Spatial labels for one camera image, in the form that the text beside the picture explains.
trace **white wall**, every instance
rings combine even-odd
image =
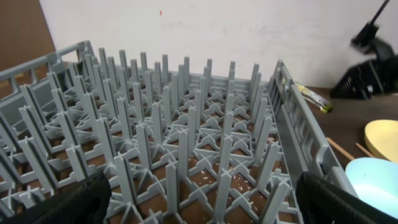
[[[282,59],[295,81],[332,87],[346,69],[364,60],[349,40],[383,0],[40,0],[56,49],[90,40],[119,63],[147,52],[148,66],[169,55],[169,70],[190,56],[191,72],[203,73],[213,59],[214,75],[250,78],[254,63],[263,80]],[[377,20],[378,35],[398,50],[398,1]]]

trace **yellow bowl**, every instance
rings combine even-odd
[[[365,127],[365,143],[376,158],[398,163],[398,121],[370,122]]]

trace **dish rack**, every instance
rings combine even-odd
[[[262,82],[258,64],[242,80],[235,62],[217,77],[211,59],[192,74],[189,57],[171,72],[167,55],[154,69],[119,56],[84,41],[0,72],[14,91],[0,101],[0,220],[95,172],[113,189],[105,223],[303,223],[308,170],[356,195],[283,61]]]

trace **wooden stick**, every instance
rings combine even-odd
[[[364,147],[362,147],[360,144],[355,143],[356,146],[359,147],[360,150],[362,150],[366,155],[368,155],[369,157],[374,158],[374,155],[372,155],[368,150],[366,150]]]
[[[337,145],[337,143],[335,143],[333,140],[331,140],[330,138],[326,138],[326,139],[328,140],[329,144],[331,144],[335,149],[337,149],[337,151],[342,153],[342,155],[345,156],[347,159],[349,159],[351,161],[353,161],[355,159],[350,153],[348,153],[342,147]]]

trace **wooden table surface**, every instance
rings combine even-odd
[[[309,87],[315,93],[330,100],[327,88]],[[370,100],[331,99],[333,111],[324,113],[308,103],[325,137],[329,137],[354,158],[367,157],[355,143],[367,148],[364,141],[365,126],[377,119],[398,120],[398,96],[373,96]],[[332,147],[341,166],[345,169],[349,160]]]

